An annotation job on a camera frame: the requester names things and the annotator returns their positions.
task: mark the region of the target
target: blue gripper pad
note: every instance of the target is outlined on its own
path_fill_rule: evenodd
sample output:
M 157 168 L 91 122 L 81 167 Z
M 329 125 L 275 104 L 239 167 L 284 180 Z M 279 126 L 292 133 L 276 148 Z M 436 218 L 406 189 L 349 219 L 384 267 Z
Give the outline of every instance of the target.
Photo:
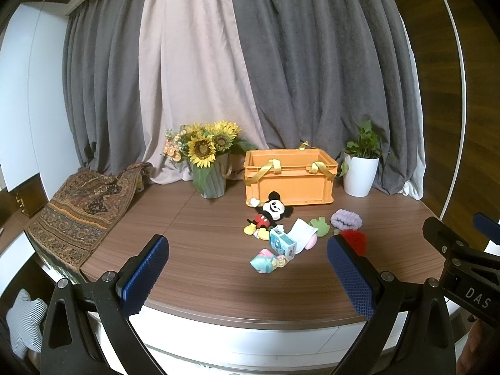
M 349 300 L 353 305 L 356 313 L 365 316 L 368 320 L 371 319 L 375 312 L 376 294 L 372 285 L 365 278 L 357 265 L 361 260 L 366 258 L 359 257 L 351 246 L 340 236 L 336 235 L 328 240 L 327 256 L 330 265 L 341 281 L 342 287 L 349 296 Z
M 117 294 L 126 317 L 138 314 L 168 261 L 168 240 L 155 235 L 141 253 L 130 258 L 122 268 Z
M 487 239 L 493 241 L 496 245 L 500 245 L 500 224 L 489 219 L 483 213 L 476 213 L 472 218 L 472 224 Z

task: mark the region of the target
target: patterned fabric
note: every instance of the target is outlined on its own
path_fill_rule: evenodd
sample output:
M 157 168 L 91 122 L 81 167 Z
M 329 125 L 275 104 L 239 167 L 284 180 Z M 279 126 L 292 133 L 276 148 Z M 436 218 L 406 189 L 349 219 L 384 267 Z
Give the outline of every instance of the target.
M 14 306 L 7 312 L 7 325 L 11 333 L 12 351 L 24 359 L 31 349 L 37 353 L 42 351 L 42 334 L 40 323 L 47 312 L 47 305 L 41 299 L 31 300 L 29 293 L 21 289 Z
M 89 169 L 70 176 L 27 229 L 35 249 L 80 273 L 81 266 L 125 214 L 137 182 L 150 168 L 151 164 L 140 162 L 116 176 Z

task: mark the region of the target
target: human hand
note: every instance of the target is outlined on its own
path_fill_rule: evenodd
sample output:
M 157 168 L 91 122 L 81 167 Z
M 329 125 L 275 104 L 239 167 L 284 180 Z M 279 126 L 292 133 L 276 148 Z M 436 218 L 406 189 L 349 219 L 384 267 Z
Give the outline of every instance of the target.
M 483 342 L 484 330 L 481 320 L 476 320 L 472 325 L 462 353 L 457 361 L 457 375 L 465 375 L 469 369 L 477 362 L 479 358 L 479 347 Z

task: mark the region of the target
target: red shorts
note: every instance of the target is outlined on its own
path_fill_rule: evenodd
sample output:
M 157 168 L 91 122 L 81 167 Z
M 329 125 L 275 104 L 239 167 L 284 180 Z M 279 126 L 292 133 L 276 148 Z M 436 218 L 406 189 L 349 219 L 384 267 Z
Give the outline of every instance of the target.
M 271 221 L 263 214 L 257 214 L 253 220 L 257 222 L 257 228 L 269 228 L 271 226 Z

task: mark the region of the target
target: green sponge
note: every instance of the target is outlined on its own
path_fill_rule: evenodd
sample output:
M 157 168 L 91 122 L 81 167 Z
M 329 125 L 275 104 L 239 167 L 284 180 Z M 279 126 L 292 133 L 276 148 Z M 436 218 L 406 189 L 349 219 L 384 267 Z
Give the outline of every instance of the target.
M 314 228 L 317 228 L 316 235 L 318 238 L 324 237 L 330 231 L 330 225 L 324 222 L 324 217 L 320 217 L 317 220 L 313 218 L 309 225 L 312 225 Z

